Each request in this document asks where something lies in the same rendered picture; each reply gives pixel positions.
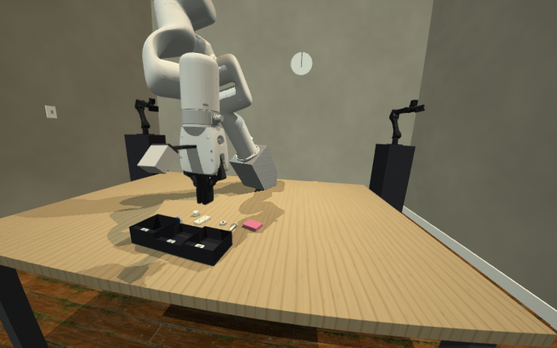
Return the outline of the white domino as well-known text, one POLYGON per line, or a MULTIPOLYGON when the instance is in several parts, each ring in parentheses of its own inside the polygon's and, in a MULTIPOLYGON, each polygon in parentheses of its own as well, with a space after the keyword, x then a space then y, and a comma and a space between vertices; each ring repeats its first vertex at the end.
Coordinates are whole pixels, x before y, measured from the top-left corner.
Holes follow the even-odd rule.
POLYGON ((195 220, 194 224, 201 225, 201 224, 205 223, 206 221, 208 221, 210 219, 211 219, 211 217, 205 215, 205 216, 201 217, 200 219, 195 220))

